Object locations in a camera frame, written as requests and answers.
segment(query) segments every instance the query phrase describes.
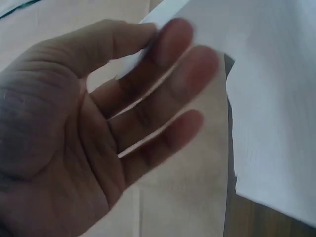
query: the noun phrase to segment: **stack of paper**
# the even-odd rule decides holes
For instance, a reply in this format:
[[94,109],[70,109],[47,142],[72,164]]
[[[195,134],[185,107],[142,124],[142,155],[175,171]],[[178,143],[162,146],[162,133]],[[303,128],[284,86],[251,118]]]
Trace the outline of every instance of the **stack of paper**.
[[316,226],[316,1],[165,0],[145,21],[172,17],[236,60],[237,193]]

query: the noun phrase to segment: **wooden table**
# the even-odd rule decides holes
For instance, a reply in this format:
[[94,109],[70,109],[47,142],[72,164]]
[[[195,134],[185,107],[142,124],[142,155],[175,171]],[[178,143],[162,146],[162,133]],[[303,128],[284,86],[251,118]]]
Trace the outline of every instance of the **wooden table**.
[[[234,62],[225,56],[226,75]],[[316,229],[236,195],[232,139],[232,109],[229,105],[229,167],[224,237],[316,237]]]

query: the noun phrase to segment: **knuckle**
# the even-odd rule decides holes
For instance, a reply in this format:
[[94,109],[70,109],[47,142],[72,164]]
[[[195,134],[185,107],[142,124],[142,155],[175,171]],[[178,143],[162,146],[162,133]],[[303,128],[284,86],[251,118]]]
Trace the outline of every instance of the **knuckle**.
[[171,100],[174,101],[175,103],[179,105],[183,105],[188,102],[187,98],[189,98],[189,93],[187,90],[184,90],[184,89],[179,90],[175,86],[173,86],[172,83],[167,83],[165,88]]
[[154,117],[151,116],[147,106],[143,103],[138,104],[135,106],[135,116],[138,122],[140,123],[141,127],[144,128],[146,131],[152,130],[155,126]]

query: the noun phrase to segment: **white surface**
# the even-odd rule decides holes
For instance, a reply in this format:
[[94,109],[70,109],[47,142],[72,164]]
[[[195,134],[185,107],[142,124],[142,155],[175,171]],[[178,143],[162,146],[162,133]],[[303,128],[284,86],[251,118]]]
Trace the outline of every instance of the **white surface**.
[[[36,42],[104,18],[139,22],[149,6],[149,0],[40,1],[0,20],[0,70]],[[121,68],[118,60],[94,72],[89,90],[112,79]],[[206,117],[198,138],[127,190],[85,237],[223,236],[228,157],[223,67],[191,108]]]
[[[166,9],[172,0],[165,0]],[[196,43],[228,53],[237,193],[316,226],[316,2],[191,0]],[[165,22],[164,9],[146,21]]]

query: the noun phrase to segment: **palm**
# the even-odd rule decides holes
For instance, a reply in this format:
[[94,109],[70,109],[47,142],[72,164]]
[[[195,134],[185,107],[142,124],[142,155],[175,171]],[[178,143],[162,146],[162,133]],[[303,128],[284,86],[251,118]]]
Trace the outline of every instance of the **palm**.
[[[109,24],[116,24],[113,35],[106,32]],[[170,120],[216,71],[214,53],[196,47],[153,93],[119,114],[188,47],[192,28],[183,20],[169,23],[124,78],[86,92],[86,75],[111,58],[144,47],[155,32],[150,27],[100,22],[35,46],[1,74],[0,218],[5,227],[0,233],[82,234],[126,188],[198,132],[201,115],[190,111],[156,138],[118,157]],[[102,49],[107,40],[111,45],[114,40],[116,48]]]

